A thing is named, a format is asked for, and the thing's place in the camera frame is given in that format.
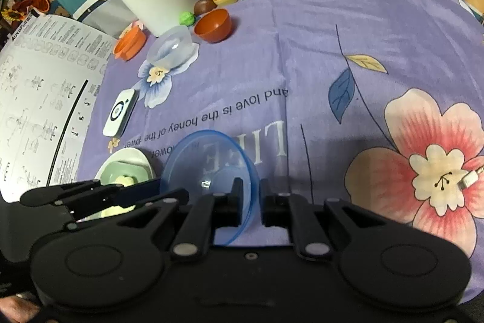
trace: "blue transparent lid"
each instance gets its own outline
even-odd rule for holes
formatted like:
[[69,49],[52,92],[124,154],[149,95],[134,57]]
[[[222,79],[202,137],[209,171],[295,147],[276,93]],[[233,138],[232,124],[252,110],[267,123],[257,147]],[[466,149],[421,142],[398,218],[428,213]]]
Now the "blue transparent lid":
[[249,223],[259,185],[253,163],[229,136],[200,130],[182,139],[166,161],[160,193],[184,188],[193,204],[204,194],[230,193],[237,177],[244,182],[242,223],[238,228],[217,229],[214,239],[215,245],[228,245]]

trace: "purple tablecloth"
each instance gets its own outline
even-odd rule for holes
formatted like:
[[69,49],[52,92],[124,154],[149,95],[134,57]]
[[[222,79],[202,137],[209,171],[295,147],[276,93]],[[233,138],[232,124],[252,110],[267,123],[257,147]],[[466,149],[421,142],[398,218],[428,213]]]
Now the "purple tablecloth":
[[[351,199],[455,242],[473,266],[465,300],[477,295],[484,183],[464,193],[456,184],[484,164],[483,27],[458,0],[246,0],[227,9],[235,32],[202,43],[187,69],[142,65],[153,37],[131,61],[110,60],[78,178],[92,178],[110,155],[102,129],[113,101],[142,80],[145,97],[114,151],[141,149],[159,175],[180,139],[220,130],[274,190]],[[285,242],[284,230],[256,218],[235,243]]]

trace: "brown toy egg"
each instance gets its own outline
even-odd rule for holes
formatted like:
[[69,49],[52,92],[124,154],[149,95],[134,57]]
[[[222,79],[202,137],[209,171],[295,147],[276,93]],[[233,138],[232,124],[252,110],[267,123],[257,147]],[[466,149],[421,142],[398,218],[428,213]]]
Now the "brown toy egg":
[[195,6],[193,6],[193,14],[200,16],[208,13],[216,7],[217,4],[213,0],[199,0],[197,3],[195,3]]

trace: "blue leaf print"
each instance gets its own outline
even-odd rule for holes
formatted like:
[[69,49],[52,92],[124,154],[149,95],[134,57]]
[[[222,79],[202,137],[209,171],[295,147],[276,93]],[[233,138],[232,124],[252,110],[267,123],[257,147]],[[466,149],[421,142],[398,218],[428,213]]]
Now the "blue leaf print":
[[355,94],[355,80],[352,71],[347,68],[340,74],[340,76],[331,84],[328,92],[328,99],[330,108],[339,123],[343,118],[343,114],[351,103]]

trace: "sunflower decoration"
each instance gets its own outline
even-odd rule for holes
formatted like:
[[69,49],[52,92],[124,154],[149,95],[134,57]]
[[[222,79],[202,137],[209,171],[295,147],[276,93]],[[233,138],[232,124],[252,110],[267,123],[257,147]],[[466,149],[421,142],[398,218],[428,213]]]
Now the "sunflower decoration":
[[6,21],[23,21],[25,19],[25,13],[19,12],[18,10],[12,10],[11,8],[2,10],[2,17]]

